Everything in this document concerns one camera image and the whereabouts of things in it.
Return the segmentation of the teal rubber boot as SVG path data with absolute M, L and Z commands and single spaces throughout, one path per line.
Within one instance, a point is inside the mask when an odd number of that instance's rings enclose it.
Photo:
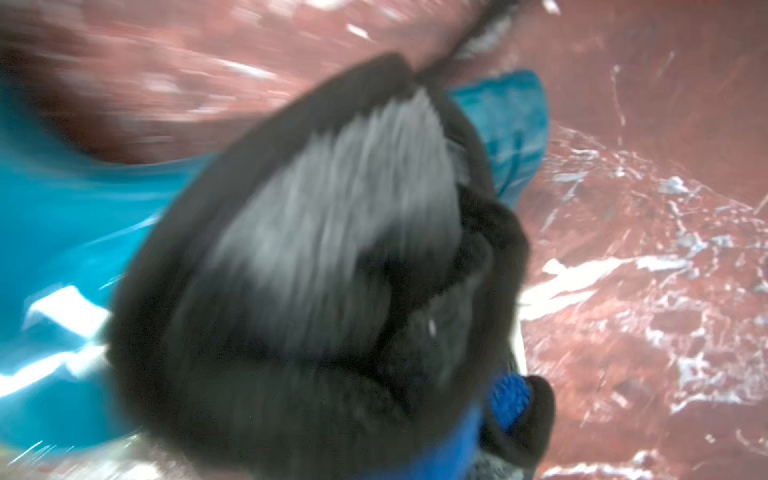
M 477 130 L 494 193 L 507 206 L 547 143 L 548 102 L 538 76 L 514 71 L 447 94 Z M 136 431 L 152 436 L 126 413 L 115 388 L 105 338 L 112 303 L 162 216 L 228 148 L 179 164 L 99 165 L 33 119 L 13 85 L 2 88 L 4 447 L 81 450 Z

